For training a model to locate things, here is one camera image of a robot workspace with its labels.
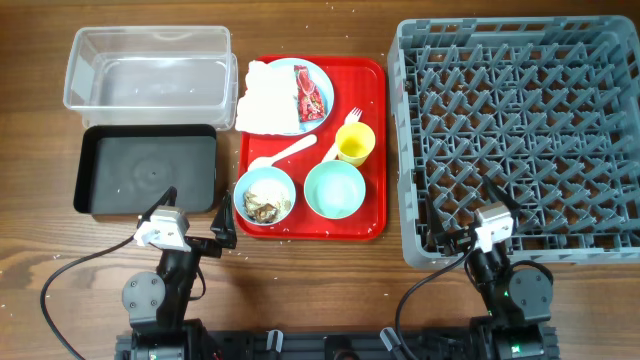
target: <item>red tray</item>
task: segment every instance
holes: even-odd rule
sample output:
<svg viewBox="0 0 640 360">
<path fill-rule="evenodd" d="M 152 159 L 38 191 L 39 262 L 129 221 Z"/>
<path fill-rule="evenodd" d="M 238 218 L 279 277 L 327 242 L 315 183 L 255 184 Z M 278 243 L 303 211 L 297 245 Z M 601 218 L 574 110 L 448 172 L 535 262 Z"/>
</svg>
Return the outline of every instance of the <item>red tray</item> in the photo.
<svg viewBox="0 0 640 360">
<path fill-rule="evenodd" d="M 296 203 L 291 213 L 273 226 L 255 226 L 236 213 L 238 226 L 256 238 L 368 241 L 376 238 L 387 224 L 386 164 L 386 83 L 384 71 L 373 60 L 354 57 L 268 55 L 259 60 L 269 63 L 283 57 L 309 60 L 324 70 L 335 92 L 329 117 L 311 133 L 318 136 L 312 147 L 275 164 L 291 176 L 296 186 Z M 376 134 L 376 146 L 358 168 L 367 186 L 364 203 L 355 214 L 342 220 L 329 220 L 316 214 L 304 198 L 304 180 L 322 161 L 344 118 L 354 107 L 363 110 L 360 121 Z M 238 178 L 257 157 L 272 156 L 302 136 L 265 136 L 243 133 Z"/>
</svg>

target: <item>wooden table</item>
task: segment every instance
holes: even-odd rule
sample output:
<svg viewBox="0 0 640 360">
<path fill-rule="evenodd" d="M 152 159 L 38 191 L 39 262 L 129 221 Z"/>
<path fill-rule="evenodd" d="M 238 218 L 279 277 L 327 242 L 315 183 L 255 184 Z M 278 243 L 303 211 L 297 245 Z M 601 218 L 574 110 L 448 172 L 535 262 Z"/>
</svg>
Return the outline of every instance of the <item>wooden table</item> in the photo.
<svg viewBox="0 0 640 360">
<path fill-rule="evenodd" d="M 269 53 L 356 55 L 385 64 L 396 26 L 408 18 L 629 14 L 640 20 L 638 5 L 604 1 L 200 2 L 24 0 L 22 7 L 0 7 L 0 358 L 70 358 L 42 317 L 40 289 L 63 264 L 134 230 L 133 218 L 94 219 L 72 207 L 84 128 L 80 116 L 62 105 L 62 90 L 79 28 L 225 25 L 243 79 L 247 63 Z M 202 261 L 209 290 L 190 305 L 188 317 L 201 318 L 210 330 L 392 325 L 400 297 L 425 273 L 402 259 L 397 148 L 390 117 L 388 123 L 389 222 L 380 238 L 367 244 L 280 244 L 240 236 L 232 254 Z M 219 138 L 224 188 L 235 181 L 240 137 L 230 131 Z M 210 235 L 214 214 L 191 217 L 191 233 Z M 86 358 L 112 359 L 115 336 L 129 330 L 122 286 L 131 275 L 153 270 L 158 259 L 157 250 L 130 245 L 53 284 L 47 299 L 53 319 Z M 640 266 L 551 268 L 557 279 L 552 325 L 563 359 L 637 359 Z M 464 273 L 455 271 L 415 294 L 404 322 L 465 325 L 484 312 Z"/>
</svg>

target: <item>gray plastic grid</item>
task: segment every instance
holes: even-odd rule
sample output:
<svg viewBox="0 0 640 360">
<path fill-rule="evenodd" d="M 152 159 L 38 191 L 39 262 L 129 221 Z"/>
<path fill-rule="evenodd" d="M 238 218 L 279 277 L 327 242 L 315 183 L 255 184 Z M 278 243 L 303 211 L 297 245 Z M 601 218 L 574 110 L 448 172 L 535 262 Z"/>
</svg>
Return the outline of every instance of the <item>gray plastic grid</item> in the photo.
<svg viewBox="0 0 640 360">
<path fill-rule="evenodd" d="M 406 20 L 389 51 L 403 252 L 426 243 L 429 194 L 445 229 L 487 205 L 488 175 L 522 205 L 510 256 L 640 262 L 640 44 L 620 16 Z"/>
</svg>

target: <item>black container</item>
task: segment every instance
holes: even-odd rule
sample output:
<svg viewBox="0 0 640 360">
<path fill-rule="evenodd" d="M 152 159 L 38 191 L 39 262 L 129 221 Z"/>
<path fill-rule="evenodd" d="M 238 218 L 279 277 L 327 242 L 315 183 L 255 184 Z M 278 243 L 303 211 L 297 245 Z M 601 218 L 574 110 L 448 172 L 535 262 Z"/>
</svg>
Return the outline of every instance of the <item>black container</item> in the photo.
<svg viewBox="0 0 640 360">
<path fill-rule="evenodd" d="M 91 127 L 82 140 L 73 206 L 84 214 L 141 214 L 174 186 L 176 206 L 207 212 L 216 145 L 208 125 Z"/>
</svg>

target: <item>yellow cup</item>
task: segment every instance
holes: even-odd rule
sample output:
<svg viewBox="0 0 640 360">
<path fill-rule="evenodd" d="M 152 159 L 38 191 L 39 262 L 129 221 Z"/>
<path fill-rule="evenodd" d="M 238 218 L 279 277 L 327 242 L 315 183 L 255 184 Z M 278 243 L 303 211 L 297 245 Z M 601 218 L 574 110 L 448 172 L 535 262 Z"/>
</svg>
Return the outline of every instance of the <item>yellow cup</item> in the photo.
<svg viewBox="0 0 640 360">
<path fill-rule="evenodd" d="M 376 134 L 361 122 L 345 124 L 336 133 L 338 158 L 358 167 L 367 160 L 376 145 Z"/>
</svg>

